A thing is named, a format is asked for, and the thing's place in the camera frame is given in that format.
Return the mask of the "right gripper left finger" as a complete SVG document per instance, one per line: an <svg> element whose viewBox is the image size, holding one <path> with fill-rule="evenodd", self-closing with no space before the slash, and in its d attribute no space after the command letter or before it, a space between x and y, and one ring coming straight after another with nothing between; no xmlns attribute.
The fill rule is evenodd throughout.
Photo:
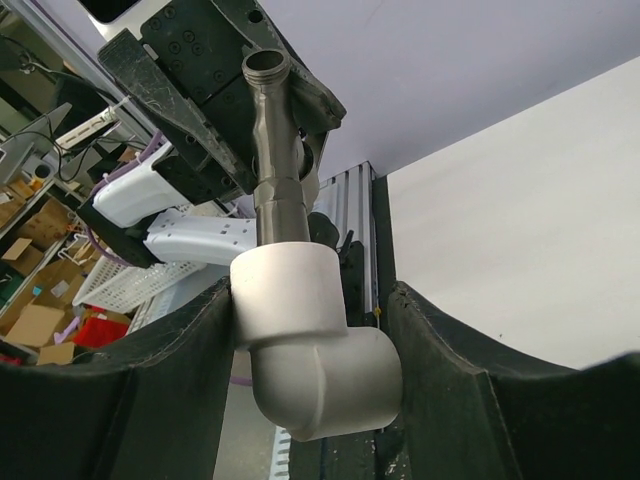
<svg viewBox="0 0 640 480"><path fill-rule="evenodd" d="M5 479L210 479L233 357L230 281L66 365L1 367Z"/></svg>

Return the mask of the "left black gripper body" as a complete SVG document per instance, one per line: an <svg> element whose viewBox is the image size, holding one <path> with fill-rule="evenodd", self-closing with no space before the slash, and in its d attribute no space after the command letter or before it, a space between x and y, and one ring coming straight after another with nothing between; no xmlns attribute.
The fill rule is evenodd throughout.
<svg viewBox="0 0 640 480"><path fill-rule="evenodd" d="M255 107L241 69L242 61L251 53L243 55L241 35L212 1L171 1L142 24L141 34L143 44L157 54L156 64L256 177L252 140ZM320 162L328 132L306 133L299 127L314 164ZM159 170L161 166L172 167L180 159L177 154L176 158L161 162ZM194 204L228 201L245 194L188 194L184 186L173 181Z"/></svg>

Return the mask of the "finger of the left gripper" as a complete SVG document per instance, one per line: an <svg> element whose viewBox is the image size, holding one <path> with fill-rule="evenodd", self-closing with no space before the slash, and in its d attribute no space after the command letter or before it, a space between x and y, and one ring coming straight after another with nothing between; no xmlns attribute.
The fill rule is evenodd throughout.
<svg viewBox="0 0 640 480"><path fill-rule="evenodd" d="M244 56L258 50L282 50L290 58L290 89L295 121L306 133L338 129L346 108L302 62L258 1L213 0L213 5L243 38Z"/></svg>
<svg viewBox="0 0 640 480"><path fill-rule="evenodd" d="M103 46L98 60L178 151L181 159L170 168L161 166L161 173L184 186L188 194L253 191L257 181L250 168L129 30Z"/></svg>

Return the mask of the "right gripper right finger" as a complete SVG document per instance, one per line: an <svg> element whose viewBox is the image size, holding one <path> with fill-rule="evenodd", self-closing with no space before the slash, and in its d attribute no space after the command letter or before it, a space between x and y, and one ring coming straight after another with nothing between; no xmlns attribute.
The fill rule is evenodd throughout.
<svg viewBox="0 0 640 480"><path fill-rule="evenodd" d="M639 356L585 369L510 348L408 284L388 300L416 479L635 479Z"/></svg>

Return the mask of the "white elbow fitting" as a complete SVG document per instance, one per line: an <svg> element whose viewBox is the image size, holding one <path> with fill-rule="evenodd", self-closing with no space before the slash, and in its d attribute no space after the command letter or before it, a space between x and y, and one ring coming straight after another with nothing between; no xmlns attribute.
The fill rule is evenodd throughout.
<svg viewBox="0 0 640 480"><path fill-rule="evenodd" d="M260 246L232 261L230 280L259 410L289 434L310 434L322 414L311 347L346 325L337 253L311 242Z"/></svg>

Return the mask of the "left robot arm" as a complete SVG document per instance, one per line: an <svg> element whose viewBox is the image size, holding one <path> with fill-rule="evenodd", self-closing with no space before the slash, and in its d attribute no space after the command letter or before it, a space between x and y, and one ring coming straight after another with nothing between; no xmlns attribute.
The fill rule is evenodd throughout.
<svg viewBox="0 0 640 480"><path fill-rule="evenodd" d="M81 209L128 263L226 265L305 241L327 135L344 106L255 1L139 1L98 61L166 145Z"/></svg>

